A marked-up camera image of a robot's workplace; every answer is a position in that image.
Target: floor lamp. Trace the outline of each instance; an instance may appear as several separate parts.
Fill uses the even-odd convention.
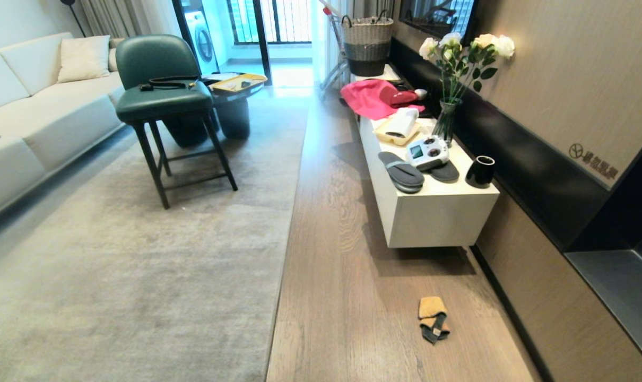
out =
[[[76,16],[76,12],[73,10],[73,4],[76,2],[76,0],[61,0],[62,4],[68,5],[69,9],[71,10],[71,13],[73,14],[73,18],[76,19],[76,24],[78,24],[78,28],[81,29],[81,33],[83,34],[83,37],[85,37],[85,32],[83,32],[83,27],[81,26],[81,22],[78,21],[78,17]]]

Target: black cup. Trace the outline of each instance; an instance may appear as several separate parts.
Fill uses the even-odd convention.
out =
[[[465,176],[465,181],[472,187],[486,188],[493,180],[493,172],[496,166],[495,160],[486,155],[479,155],[474,159]]]

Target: sofa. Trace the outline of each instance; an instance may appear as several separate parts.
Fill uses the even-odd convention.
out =
[[[57,84],[59,46],[71,38],[0,49],[0,211],[124,125],[118,72]]]

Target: pink cloth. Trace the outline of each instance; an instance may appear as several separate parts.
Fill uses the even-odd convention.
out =
[[[387,118],[396,113],[398,107],[392,107],[394,102],[402,103],[418,98],[415,93],[415,98],[410,93],[413,92],[399,92],[394,85],[385,80],[352,82],[340,90],[340,94],[354,113],[370,119]],[[414,107],[418,112],[425,111],[425,106],[408,107]]]

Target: green leather chair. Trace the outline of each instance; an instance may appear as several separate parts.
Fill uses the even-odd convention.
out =
[[[116,62],[120,80],[123,82],[125,93],[116,106],[116,114],[121,121],[130,124],[137,133],[142,152],[149,165],[151,177],[156,184],[163,207],[170,208],[166,190],[178,187],[190,186],[202,181],[209,181],[219,177],[228,177],[231,188],[238,189],[236,181],[229,169],[227,157],[224,155],[220,141],[217,138],[215,126],[218,126],[216,115],[212,109],[212,95],[209,89],[200,81],[181,80],[187,85],[184,89],[162,89],[154,88],[152,91],[141,91],[140,84],[147,84],[150,79],[171,77],[171,76],[200,76],[200,69],[193,56],[192,49],[183,39],[169,34],[147,34],[125,39],[120,42],[116,49]],[[200,152],[182,157],[168,158],[163,148],[163,141],[158,131],[156,121],[172,116],[200,115],[204,122],[204,128],[212,140],[213,150]],[[146,137],[145,125],[149,123],[151,133],[156,141],[160,159],[158,164],[154,159],[153,152]],[[198,155],[217,155],[224,167],[224,173],[216,176],[205,177],[192,181],[188,184],[180,184],[172,187],[163,186],[161,171],[163,168],[166,174],[171,176],[170,161],[197,157]]]

